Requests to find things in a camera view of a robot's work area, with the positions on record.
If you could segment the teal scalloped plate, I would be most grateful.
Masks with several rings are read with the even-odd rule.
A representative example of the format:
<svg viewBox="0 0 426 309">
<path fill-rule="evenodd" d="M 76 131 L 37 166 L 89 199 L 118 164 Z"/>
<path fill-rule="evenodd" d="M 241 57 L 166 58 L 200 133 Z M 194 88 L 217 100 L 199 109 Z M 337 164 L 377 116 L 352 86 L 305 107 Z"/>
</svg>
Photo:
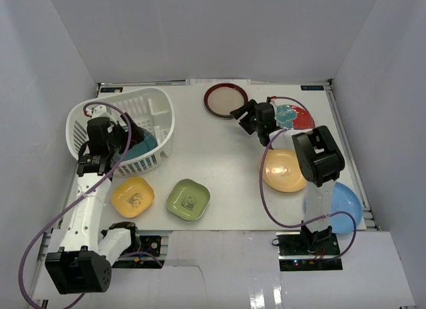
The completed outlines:
<svg viewBox="0 0 426 309">
<path fill-rule="evenodd" d="M 155 137 L 149 131 L 143 128 L 139 128 L 139 131 L 143 133 L 144 140 L 131 146 L 127 151 L 124 161 L 143 156 L 158 146 Z"/>
</svg>

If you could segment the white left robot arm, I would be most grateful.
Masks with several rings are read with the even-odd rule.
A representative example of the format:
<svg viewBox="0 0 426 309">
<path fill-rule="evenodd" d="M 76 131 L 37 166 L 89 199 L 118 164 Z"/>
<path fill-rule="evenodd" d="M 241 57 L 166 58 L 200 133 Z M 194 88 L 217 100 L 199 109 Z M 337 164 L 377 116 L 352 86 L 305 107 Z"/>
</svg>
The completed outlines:
<svg viewBox="0 0 426 309">
<path fill-rule="evenodd" d="M 89 119 L 88 139 L 79 149 L 77 198 L 71 220 L 56 252 L 50 252 L 45 267 L 59 294 L 106 292 L 111 268 L 123 255 L 140 249 L 136 224 L 118 222 L 100 229 L 101 214 L 112 184 L 112 168 L 126 149 L 144 140 L 140 127 L 127 113 L 122 127 L 107 117 Z"/>
</svg>

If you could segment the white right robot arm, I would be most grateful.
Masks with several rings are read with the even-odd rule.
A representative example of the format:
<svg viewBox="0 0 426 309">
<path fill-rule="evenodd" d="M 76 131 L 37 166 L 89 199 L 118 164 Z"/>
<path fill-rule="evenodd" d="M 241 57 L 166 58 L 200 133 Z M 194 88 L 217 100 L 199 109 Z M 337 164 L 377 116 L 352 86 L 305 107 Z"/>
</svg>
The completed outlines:
<svg viewBox="0 0 426 309">
<path fill-rule="evenodd" d="M 256 133 L 264 146 L 260 161 L 259 181 L 264 184 L 272 176 L 286 176 L 292 170 L 306 182 L 308 205 L 303 219 L 295 227 L 300 229 L 300 245 L 310 255 L 317 254 L 332 237 L 330 212 L 332 194 L 345 159 L 329 129 L 317 126 L 310 113 L 308 126 L 295 128 L 285 125 L 285 111 L 276 104 L 277 96 L 265 102 L 250 100 L 230 112 L 248 133 Z"/>
</svg>

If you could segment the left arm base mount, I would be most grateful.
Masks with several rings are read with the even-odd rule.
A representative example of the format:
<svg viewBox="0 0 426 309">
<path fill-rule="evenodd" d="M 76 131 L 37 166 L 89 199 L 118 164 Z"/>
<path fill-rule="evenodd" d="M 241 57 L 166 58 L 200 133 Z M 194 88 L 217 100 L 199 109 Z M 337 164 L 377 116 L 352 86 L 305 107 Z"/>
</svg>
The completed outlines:
<svg viewBox="0 0 426 309">
<path fill-rule="evenodd" d="M 113 268 L 120 269 L 161 269 L 164 265 L 168 251 L 168 237 L 159 235 L 140 236 L 140 249 L 138 252 L 146 252 L 151 256 L 138 254 L 117 260 Z"/>
</svg>

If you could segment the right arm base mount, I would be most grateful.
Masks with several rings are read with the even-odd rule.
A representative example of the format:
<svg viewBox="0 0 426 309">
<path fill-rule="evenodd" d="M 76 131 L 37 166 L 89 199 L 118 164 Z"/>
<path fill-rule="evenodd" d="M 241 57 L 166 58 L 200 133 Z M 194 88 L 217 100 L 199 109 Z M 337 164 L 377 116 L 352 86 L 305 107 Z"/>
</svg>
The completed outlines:
<svg viewBox="0 0 426 309">
<path fill-rule="evenodd" d="M 281 272 L 340 271 L 343 264 L 340 248 L 335 234 L 329 240 L 321 242 L 313 250 L 302 244 L 299 232 L 281 232 L 271 241 L 278 249 L 278 260 Z"/>
</svg>

